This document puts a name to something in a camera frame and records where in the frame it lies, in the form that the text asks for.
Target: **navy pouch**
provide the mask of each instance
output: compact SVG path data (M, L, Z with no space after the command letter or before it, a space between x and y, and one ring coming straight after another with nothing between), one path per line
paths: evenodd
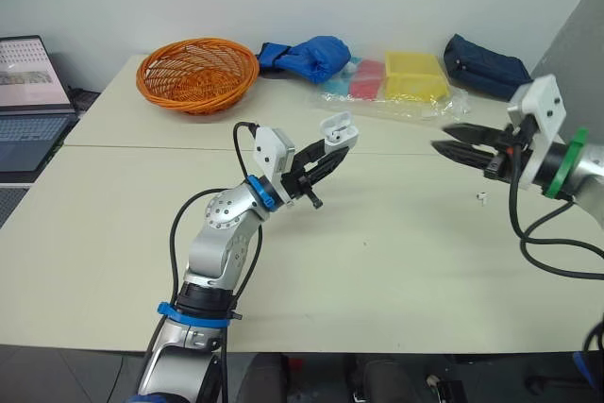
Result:
M447 44L443 57L449 77L495 97L510 100L518 87L532 82L520 59L502 56L457 34Z

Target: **white table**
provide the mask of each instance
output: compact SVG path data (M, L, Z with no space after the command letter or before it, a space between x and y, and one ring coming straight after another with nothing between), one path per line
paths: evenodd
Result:
M144 349L169 297L174 214L192 193L240 180L229 151L61 149L0 229L0 344ZM315 189L320 210L302 199L266 224L233 351L575 350L601 316L601 283L523 260L507 185L476 170L359 153ZM488 194L485 206L477 192ZM204 205L183 218L181 272ZM533 192L520 205L528 221L557 203ZM602 244L580 210L543 233ZM535 254L604 270L585 252Z
M313 105L317 91L310 83L261 77L235 107L210 117L162 109L146 101L136 88L136 70L144 57L127 62L65 144L232 150L232 126L238 121L256 121L280 127L302 147L316 137L321 120L334 113ZM505 103L475 96L468 102L472 111L464 121L494 127L503 127L508 121ZM355 122L361 140L352 153L435 154L430 141L448 137L438 128L448 120L418 126L356 116ZM243 149L251 149L251 145L242 139Z

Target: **laptop screen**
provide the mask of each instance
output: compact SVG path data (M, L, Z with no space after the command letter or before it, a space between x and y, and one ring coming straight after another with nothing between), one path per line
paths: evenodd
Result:
M0 114L73 112L40 37L0 39Z

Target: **red sponge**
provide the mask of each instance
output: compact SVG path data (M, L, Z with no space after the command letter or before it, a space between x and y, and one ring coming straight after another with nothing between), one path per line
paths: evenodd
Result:
M350 81L348 94L354 98L376 99L384 77L384 64L380 61L363 59Z

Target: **green ring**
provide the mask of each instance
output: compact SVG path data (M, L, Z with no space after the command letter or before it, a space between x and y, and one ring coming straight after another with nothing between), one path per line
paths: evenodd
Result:
M564 155L564 159L562 160L562 164L558 169L558 172L556 172L554 179L551 180L549 188L547 188L547 191L545 192L546 197L556 198L556 195L558 195L558 192L562 188L562 184L564 184L568 173L575 165L575 162L579 157L579 153L585 145L586 139L587 128L580 127L577 129L575 136L570 141L570 144L568 144L568 149L566 150L566 154Z

